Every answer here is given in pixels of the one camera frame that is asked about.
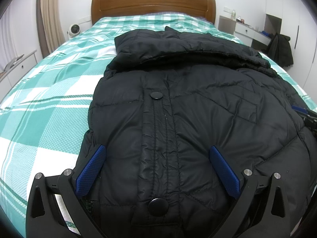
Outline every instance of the bottle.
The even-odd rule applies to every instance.
[[[236,11],[235,10],[232,10],[232,12],[231,12],[231,19],[232,20],[236,19]]]

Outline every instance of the green plaid bedsheet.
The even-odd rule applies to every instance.
[[[38,63],[4,98],[0,105],[0,205],[23,236],[34,175],[59,175],[75,166],[88,130],[95,86],[115,57],[114,38],[134,29],[159,31],[165,26],[242,43],[211,23],[181,13],[103,18]],[[316,111],[317,105],[297,83],[262,56]],[[76,231],[63,201],[57,198],[68,227]]]

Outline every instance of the black button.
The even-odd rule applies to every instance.
[[[156,198],[149,203],[147,209],[153,216],[164,216],[168,211],[168,202],[165,199]]]
[[[153,99],[161,99],[163,97],[163,94],[161,92],[156,91],[156,92],[152,92],[150,96]]]

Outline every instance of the wooden headboard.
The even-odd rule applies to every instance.
[[[182,12],[204,17],[215,23],[215,0],[92,0],[91,20],[95,24],[102,17],[143,15],[154,12]]]

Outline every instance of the silver bolt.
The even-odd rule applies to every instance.
[[[35,175],[35,179],[40,179],[42,177],[42,173],[37,173],[36,175]]]
[[[64,171],[64,175],[66,175],[66,176],[70,175],[71,173],[72,173],[72,169],[66,169]]]
[[[281,175],[280,175],[279,173],[274,173],[274,177],[275,177],[276,179],[280,179]]]
[[[252,171],[250,169],[245,169],[243,172],[247,176],[250,176],[252,174]]]

